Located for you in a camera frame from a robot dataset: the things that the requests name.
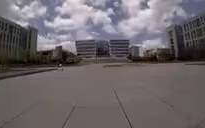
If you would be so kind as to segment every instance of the office building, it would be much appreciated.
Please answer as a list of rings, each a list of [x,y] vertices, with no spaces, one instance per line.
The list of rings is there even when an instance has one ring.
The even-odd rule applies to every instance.
[[[168,27],[167,32],[171,50],[174,51],[176,58],[179,56],[192,59],[205,57],[205,12],[180,25]]]
[[[132,47],[130,47],[130,49],[129,49],[130,55],[132,57],[140,56],[140,49],[141,49],[141,46],[132,46]]]
[[[35,57],[37,29],[0,17],[0,63]]]
[[[182,27],[180,25],[171,25],[167,27],[169,46],[171,54],[175,59],[184,58],[184,40]]]
[[[78,40],[76,41],[77,55],[83,58],[92,58],[97,56],[95,40]]]
[[[97,46],[97,57],[109,57],[110,56],[109,41],[96,40],[96,46]]]
[[[110,54],[113,57],[127,57],[129,55],[129,40],[110,40]]]
[[[194,58],[205,57],[205,12],[186,20],[182,28],[187,53]]]

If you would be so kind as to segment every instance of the modern building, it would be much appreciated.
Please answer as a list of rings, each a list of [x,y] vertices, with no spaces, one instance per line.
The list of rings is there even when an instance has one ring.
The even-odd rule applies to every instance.
[[[130,49],[129,49],[130,55],[132,57],[140,56],[140,49],[141,49],[141,46],[132,46],[132,47],[130,47]]]
[[[184,40],[182,27],[180,25],[171,25],[167,27],[168,40],[171,53],[175,59],[184,58]]]
[[[156,48],[144,51],[144,57],[154,61],[168,61],[172,59],[172,54],[169,48]]]
[[[193,58],[205,57],[205,12],[192,17],[182,24],[184,46]]]
[[[174,49],[176,58],[182,55],[186,58],[197,59],[205,57],[205,12],[184,21],[180,25],[168,27],[167,32],[170,47],[172,51]]]
[[[109,57],[110,56],[109,41],[96,40],[96,46],[97,46],[97,57]]]
[[[97,46],[95,40],[76,41],[77,55],[83,58],[92,58],[97,56]]]
[[[36,56],[37,29],[0,17],[0,63]]]
[[[127,57],[129,55],[129,40],[110,40],[110,54],[113,57]]]

